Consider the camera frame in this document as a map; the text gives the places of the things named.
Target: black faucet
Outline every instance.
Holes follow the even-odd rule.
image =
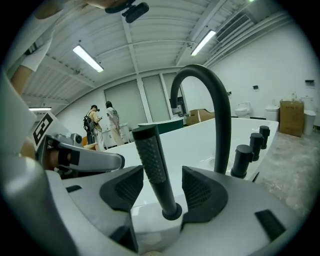
[[[186,77],[201,80],[211,95],[216,138],[214,171],[226,174],[231,143],[231,111],[227,91],[216,74],[208,68],[197,64],[187,65],[180,69],[172,82],[170,100],[172,109],[178,107],[179,87]]]

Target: floor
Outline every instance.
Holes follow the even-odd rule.
[[[278,132],[259,170],[257,184],[306,216],[320,191],[320,130],[302,137]]]

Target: ceiling light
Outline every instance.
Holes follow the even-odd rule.
[[[100,66],[80,45],[76,46],[73,51],[99,73],[104,71],[104,68]]]
[[[30,111],[49,111],[51,107],[29,107]]]
[[[213,30],[210,30],[205,37],[200,41],[197,47],[191,52],[192,56],[196,56],[198,52],[209,42],[209,40],[216,34]]]

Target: freestanding bathtub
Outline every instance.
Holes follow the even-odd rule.
[[[240,144],[249,145],[251,133],[258,133],[260,126],[269,126],[270,136],[267,148],[260,151],[258,161],[249,164],[245,180],[253,181],[258,175],[258,167],[270,150],[278,122],[232,118],[231,146],[226,175],[234,163],[236,147]],[[172,244],[180,233],[182,216],[188,211],[186,198],[182,189],[182,166],[196,167],[213,171],[216,152],[215,119],[200,122],[182,129],[173,130],[160,135],[163,153],[171,181],[175,201],[182,207],[180,218],[170,221],[162,216],[162,209],[144,173],[143,189],[140,192],[132,210],[132,222],[139,246],[139,253],[150,250],[161,251]],[[108,149],[109,153],[121,154],[125,158],[125,166],[141,165],[135,143],[130,143]]]

